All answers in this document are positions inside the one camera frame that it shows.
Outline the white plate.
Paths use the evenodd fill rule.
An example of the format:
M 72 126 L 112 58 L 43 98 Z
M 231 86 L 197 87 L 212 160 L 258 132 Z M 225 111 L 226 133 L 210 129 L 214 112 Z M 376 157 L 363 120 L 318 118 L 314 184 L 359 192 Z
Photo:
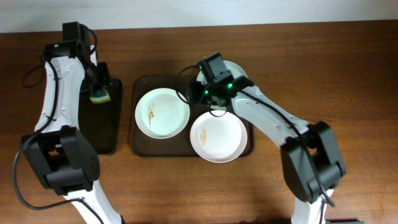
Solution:
M 201 158 L 214 163 L 225 163 L 243 153 L 248 143 L 248 134 L 245 125 L 236 115 L 211 111 L 200 115 L 193 122 L 190 143 Z
M 171 88 L 147 92 L 136 105 L 134 117 L 138 128 L 154 139 L 167 139 L 179 134 L 190 118 L 190 107 L 181 93 Z

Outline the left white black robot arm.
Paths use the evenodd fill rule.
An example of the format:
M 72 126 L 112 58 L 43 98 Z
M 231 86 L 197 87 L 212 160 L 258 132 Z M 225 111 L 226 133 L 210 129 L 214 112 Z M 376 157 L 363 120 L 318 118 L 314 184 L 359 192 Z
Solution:
M 72 204 L 87 223 L 122 223 L 100 185 L 100 155 L 118 141 L 123 85 L 97 60 L 98 39 L 79 22 L 62 26 L 62 40 L 41 53 L 45 96 L 25 156 L 39 182 Z

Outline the white plate front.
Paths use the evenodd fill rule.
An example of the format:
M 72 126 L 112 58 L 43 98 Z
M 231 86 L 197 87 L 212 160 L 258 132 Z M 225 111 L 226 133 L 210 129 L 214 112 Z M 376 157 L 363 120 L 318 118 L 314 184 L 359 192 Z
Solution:
M 190 143 L 201 158 L 214 163 L 225 163 L 243 153 L 248 143 L 248 134 L 245 125 L 236 115 L 211 111 L 200 115 L 193 122 Z

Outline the pale grey plate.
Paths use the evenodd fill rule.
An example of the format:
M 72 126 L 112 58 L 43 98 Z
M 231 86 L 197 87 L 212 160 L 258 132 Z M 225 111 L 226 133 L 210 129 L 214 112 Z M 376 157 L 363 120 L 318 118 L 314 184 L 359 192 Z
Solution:
M 228 70 L 231 70 L 233 77 L 238 78 L 239 76 L 244 76 L 248 77 L 246 72 L 236 63 L 231 62 L 229 60 L 224 60 L 224 64 L 226 65 Z M 201 82 L 202 84 L 207 84 L 207 81 L 205 80 L 203 72 L 199 72 L 197 76 L 197 81 Z M 211 105 L 211 109 L 213 110 L 221 110 L 221 111 L 226 111 L 226 107 L 220 107 L 217 105 Z

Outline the green yellow sponge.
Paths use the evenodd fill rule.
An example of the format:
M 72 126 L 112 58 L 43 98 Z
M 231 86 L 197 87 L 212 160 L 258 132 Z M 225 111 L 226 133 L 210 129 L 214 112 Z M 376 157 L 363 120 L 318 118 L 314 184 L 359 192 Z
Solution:
M 90 93 L 90 101 L 93 104 L 101 104 L 110 101 L 110 95 L 106 88 L 102 88 Z

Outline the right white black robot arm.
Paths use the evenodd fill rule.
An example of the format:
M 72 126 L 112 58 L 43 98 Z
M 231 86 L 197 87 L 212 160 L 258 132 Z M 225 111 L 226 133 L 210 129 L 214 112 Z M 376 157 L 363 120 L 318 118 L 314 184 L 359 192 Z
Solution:
M 295 196 L 291 223 L 326 223 L 327 206 L 346 166 L 332 128 L 311 124 L 268 99 L 244 75 L 234 76 L 220 53 L 205 57 L 195 68 L 204 82 L 191 82 L 191 105 L 218 106 L 249 121 L 280 149 L 285 183 Z

